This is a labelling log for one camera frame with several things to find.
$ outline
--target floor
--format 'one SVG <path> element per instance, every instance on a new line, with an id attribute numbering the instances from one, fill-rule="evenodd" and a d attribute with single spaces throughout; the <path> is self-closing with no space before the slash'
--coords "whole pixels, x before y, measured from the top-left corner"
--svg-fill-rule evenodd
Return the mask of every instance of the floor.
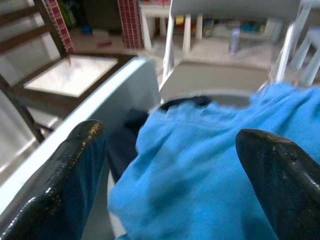
<path id="1" fill-rule="evenodd" d="M 121 36 L 109 35 L 106 31 L 98 30 L 93 31 L 92 35 L 84 35 L 79 29 L 73 29 L 70 31 L 70 36 L 76 52 L 127 53 L 153 59 L 156 63 L 158 83 L 161 84 L 166 43 L 164 37 L 155 38 L 152 41 L 153 48 L 151 50 L 135 50 L 126 49 Z M 111 44 L 101 45 L 101 43 L 110 42 Z M 182 51 L 183 36 L 173 36 L 173 42 L 176 63 L 187 59 L 195 62 L 232 64 L 269 70 L 280 51 L 278 45 L 272 45 L 269 42 L 245 40 L 241 42 L 238 53 L 231 56 L 228 53 L 229 40 L 227 38 L 211 37 L 195 40 L 193 37 L 191 51 L 184 55 Z"/>

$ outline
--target wooden frame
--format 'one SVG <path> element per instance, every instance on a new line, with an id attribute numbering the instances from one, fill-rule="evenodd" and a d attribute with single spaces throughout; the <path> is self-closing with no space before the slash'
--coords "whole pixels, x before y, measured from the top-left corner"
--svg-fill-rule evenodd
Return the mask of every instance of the wooden frame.
<path id="1" fill-rule="evenodd" d="M 89 57 L 103 57 L 103 58 L 113 58 L 117 60 L 117 64 L 107 71 L 103 76 L 101 76 L 96 82 L 94 82 L 84 93 L 79 97 L 71 97 L 66 95 L 60 95 L 56 93 L 49 93 L 38 90 L 31 90 L 24 88 L 24 84 L 40 75 L 44 71 L 48 70 L 53 65 L 65 60 L 68 58 L 68 54 L 64 48 L 64 45 L 60 39 L 59 34 L 56 31 L 54 24 L 51 21 L 51 18 L 47 12 L 46 7 L 44 6 L 42 0 L 33 0 L 34 6 L 30 6 L 21 10 L 17 10 L 11 13 L 0 16 L 0 27 L 13 23 L 17 20 L 32 17 L 34 14 L 39 13 L 43 19 L 44 25 L 38 26 L 30 31 L 24 32 L 17 36 L 11 37 L 3 42 L 0 42 L 0 54 L 5 53 L 15 47 L 18 47 L 22 44 L 25 44 L 33 39 L 39 38 L 45 33 L 49 33 L 59 51 L 60 58 L 54 60 L 27 77 L 20 80 L 18 83 L 10 86 L 3 77 L 0 77 L 0 85 L 3 87 L 1 90 L 9 96 L 9 99 L 17 109 L 22 109 L 20 114 L 24 120 L 30 124 L 28 126 L 30 129 L 33 129 L 33 133 L 36 135 L 38 132 L 35 130 L 38 127 L 46 128 L 41 126 L 38 123 L 35 123 L 31 114 L 25 113 L 28 112 L 26 106 L 38 109 L 45 113 L 55 115 L 61 118 L 67 117 L 81 102 L 89 96 L 96 88 L 99 87 L 104 81 L 106 81 L 113 73 L 120 69 L 124 64 L 126 64 L 133 55 L 124 55 L 124 54 L 107 54 L 107 53 L 78 53 L 77 56 L 89 56 Z"/>

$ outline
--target plastic bottle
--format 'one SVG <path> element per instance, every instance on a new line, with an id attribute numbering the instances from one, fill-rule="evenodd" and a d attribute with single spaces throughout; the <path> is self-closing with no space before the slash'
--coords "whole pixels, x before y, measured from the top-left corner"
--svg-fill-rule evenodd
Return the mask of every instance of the plastic bottle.
<path id="1" fill-rule="evenodd" d="M 240 27 L 235 28 L 232 30 L 230 43 L 229 43 L 229 53 L 231 55 L 235 55 L 239 50 L 239 43 L 240 43 Z"/>

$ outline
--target red brick wall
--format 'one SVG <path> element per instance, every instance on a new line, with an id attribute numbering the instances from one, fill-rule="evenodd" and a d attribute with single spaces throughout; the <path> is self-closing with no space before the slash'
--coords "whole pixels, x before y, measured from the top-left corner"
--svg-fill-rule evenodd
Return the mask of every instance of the red brick wall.
<path id="1" fill-rule="evenodd" d="M 140 9 L 138 0 L 117 0 L 124 45 L 129 49 L 144 47 L 141 29 Z"/>
<path id="2" fill-rule="evenodd" d="M 75 53 L 74 45 L 71 41 L 67 25 L 60 11 L 57 0 L 45 0 L 45 4 L 53 21 L 53 24 L 60 35 L 65 50 L 69 54 Z"/>

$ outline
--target white plastic chair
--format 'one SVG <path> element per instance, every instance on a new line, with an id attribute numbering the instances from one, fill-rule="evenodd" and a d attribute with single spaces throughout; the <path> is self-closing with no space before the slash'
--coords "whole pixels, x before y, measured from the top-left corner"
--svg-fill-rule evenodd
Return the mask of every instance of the white plastic chair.
<path id="1" fill-rule="evenodd" d="M 242 96 L 249 97 L 264 82 L 269 80 L 268 74 L 257 68 L 211 64 L 206 68 L 206 71 L 208 71 L 206 73 L 207 78 L 201 72 L 195 78 L 192 74 L 199 66 L 191 69 L 191 63 L 187 62 L 190 66 L 186 66 L 185 61 L 174 66 L 173 31 L 175 16 L 208 14 L 217 18 L 239 17 L 264 20 L 273 18 L 290 23 L 276 68 L 270 75 L 271 82 L 281 82 L 284 80 L 287 62 L 294 47 L 294 36 L 299 33 L 295 29 L 294 21 L 298 16 L 300 7 L 299 0 L 172 0 L 163 60 L 163 82 L 160 86 L 162 98 L 167 100 L 189 92 L 206 94 L 208 90 L 211 90 L 211 92 L 214 90 L 215 95 L 234 96 L 240 93 Z"/>
<path id="2" fill-rule="evenodd" d="M 303 71 L 302 69 L 304 60 L 307 56 L 310 46 L 314 46 L 316 49 L 315 54 Z M 306 36 L 301 46 L 297 50 L 296 54 L 293 56 L 291 63 L 289 64 L 289 69 L 287 75 L 295 75 L 293 81 L 297 82 L 299 85 L 304 87 L 310 87 L 317 75 L 320 67 L 320 28 L 311 28 Z"/>

